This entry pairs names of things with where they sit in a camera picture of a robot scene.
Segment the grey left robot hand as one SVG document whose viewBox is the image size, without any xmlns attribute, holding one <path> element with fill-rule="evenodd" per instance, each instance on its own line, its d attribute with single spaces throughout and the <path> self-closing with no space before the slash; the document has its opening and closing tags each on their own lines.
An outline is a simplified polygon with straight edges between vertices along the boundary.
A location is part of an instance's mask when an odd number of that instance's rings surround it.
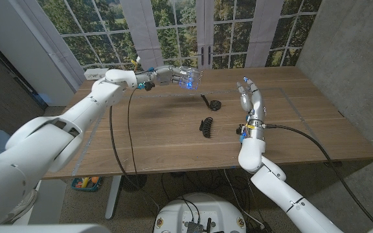
<svg viewBox="0 0 373 233">
<path fill-rule="evenodd" d="M 180 85 L 183 82 L 188 82 L 191 72 L 192 70 L 188 67 L 175 67 L 173 65 L 163 65 L 153 71 L 154 80 L 160 86 L 168 85 L 169 83 Z"/>
</svg>

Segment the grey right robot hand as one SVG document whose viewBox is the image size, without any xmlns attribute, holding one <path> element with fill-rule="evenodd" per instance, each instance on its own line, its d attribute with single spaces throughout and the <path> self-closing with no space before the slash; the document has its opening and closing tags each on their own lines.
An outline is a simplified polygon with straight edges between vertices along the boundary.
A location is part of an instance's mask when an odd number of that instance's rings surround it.
<svg viewBox="0 0 373 233">
<path fill-rule="evenodd" d="M 247 112 L 250 119 L 264 121 L 266 116 L 266 108 L 262 98 L 262 94 L 257 85 L 248 77 L 243 77 L 247 84 L 244 87 L 240 82 L 237 82 L 237 89 L 240 93 L 241 107 Z"/>
</svg>

